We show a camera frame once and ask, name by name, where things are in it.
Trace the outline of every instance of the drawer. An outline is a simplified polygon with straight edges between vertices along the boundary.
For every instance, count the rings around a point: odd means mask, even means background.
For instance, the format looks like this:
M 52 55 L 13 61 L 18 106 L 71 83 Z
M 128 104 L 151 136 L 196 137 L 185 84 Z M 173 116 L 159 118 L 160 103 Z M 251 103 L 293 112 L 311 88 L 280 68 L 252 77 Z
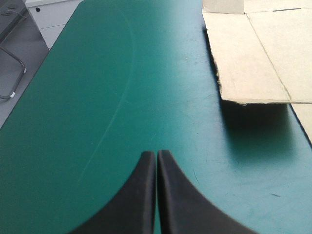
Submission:
M 38 4 L 29 7 L 28 10 L 38 28 L 42 29 L 66 24 L 81 1 L 66 0 L 45 5 Z

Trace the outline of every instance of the curved line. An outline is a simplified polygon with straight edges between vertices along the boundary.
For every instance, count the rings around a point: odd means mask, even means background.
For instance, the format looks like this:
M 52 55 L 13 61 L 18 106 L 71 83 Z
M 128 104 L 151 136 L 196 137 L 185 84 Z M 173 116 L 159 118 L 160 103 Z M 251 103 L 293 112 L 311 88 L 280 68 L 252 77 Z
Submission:
M 85 167 L 83 168 L 81 174 L 80 174 L 80 177 L 77 181 L 77 184 L 80 183 L 80 181 L 82 180 L 83 176 L 84 176 L 84 173 L 86 171 L 86 169 L 88 168 L 90 162 L 92 161 L 92 159 L 94 158 L 97 150 L 99 149 L 99 146 L 102 144 L 102 142 L 104 141 L 108 131 L 110 130 L 111 126 L 113 125 L 115 119 L 116 119 L 116 116 L 121 108 L 121 105 L 126 101 L 126 95 L 128 93 L 128 90 L 129 90 L 129 87 L 130 87 L 130 83 L 131 83 L 131 80 L 132 80 L 132 77 L 133 77 L 133 72 L 134 72 L 134 60 L 135 60 L 135 55 L 136 55 L 136 44 L 135 44 L 135 35 L 133 33 L 133 30 L 132 30 L 132 27 L 131 27 L 131 24 L 129 22 L 129 20 L 127 19 L 127 17 L 125 16 L 125 14 L 116 6 L 116 9 L 121 13 L 122 17 L 124 18 L 127 26 L 128 26 L 128 29 L 129 29 L 129 32 L 130 32 L 130 38 L 131 38 L 131 44 L 132 44 L 132 58 L 131 58 L 131 67 L 130 67 L 130 72 L 129 72 L 129 76 L 128 76 L 128 80 L 127 80 L 127 83 L 126 83 L 126 86 L 123 90 L 123 93 L 121 95 L 121 98 L 119 100 L 119 103 L 116 107 L 116 110 L 107 126 L 107 128 L 105 129 L 100 141 L 98 142 L 96 148 L 94 149 L 93 153 L 91 154 L 88 162 L 86 163 Z

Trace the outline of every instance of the cardboard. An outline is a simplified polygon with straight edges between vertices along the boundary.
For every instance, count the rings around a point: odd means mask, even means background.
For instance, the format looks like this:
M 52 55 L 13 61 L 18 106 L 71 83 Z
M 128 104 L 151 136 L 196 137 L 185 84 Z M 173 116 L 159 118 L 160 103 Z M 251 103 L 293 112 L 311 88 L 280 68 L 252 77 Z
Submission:
M 244 0 L 203 0 L 205 12 L 243 14 Z
M 312 103 L 312 1 L 245 0 L 246 14 L 207 12 L 211 2 L 203 16 L 222 99 Z

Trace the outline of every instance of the green mat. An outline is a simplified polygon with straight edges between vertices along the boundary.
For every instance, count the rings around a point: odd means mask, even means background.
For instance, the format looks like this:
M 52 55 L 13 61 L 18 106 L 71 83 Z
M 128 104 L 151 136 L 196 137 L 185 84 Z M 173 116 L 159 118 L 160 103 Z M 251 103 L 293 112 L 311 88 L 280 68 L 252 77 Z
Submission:
M 244 225 L 310 233 L 312 151 L 294 114 L 220 102 L 205 35 L 201 0 L 82 2 L 0 131 L 0 232 L 65 233 L 142 151 L 169 149 Z

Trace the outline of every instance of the white cabinet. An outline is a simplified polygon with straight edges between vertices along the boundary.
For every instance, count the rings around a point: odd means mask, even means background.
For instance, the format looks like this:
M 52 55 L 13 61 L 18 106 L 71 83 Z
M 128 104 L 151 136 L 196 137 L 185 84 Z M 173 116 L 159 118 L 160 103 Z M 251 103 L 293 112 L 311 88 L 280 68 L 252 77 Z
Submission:
M 26 7 L 51 49 L 67 21 L 83 0 L 26 0 Z

